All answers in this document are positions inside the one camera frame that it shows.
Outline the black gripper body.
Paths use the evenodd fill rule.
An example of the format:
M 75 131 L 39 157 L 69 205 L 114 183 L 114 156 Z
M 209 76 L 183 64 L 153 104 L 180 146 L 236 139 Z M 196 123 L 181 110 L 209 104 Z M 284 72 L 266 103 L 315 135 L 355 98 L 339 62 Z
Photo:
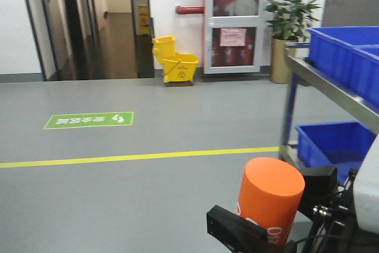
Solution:
M 345 182 L 338 181 L 332 165 L 300 169 L 305 181 L 298 211 L 312 221 L 308 235 L 287 242 L 285 252 L 370 252 L 370 233 L 358 227 L 353 186 L 358 170 L 351 168 Z

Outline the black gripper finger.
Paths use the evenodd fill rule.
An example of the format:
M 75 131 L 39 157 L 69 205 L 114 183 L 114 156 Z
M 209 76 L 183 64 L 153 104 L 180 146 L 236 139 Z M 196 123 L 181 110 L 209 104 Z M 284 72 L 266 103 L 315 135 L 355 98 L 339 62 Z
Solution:
M 231 252 L 263 252 L 268 249 L 265 229 L 215 205 L 206 214 L 207 232 Z

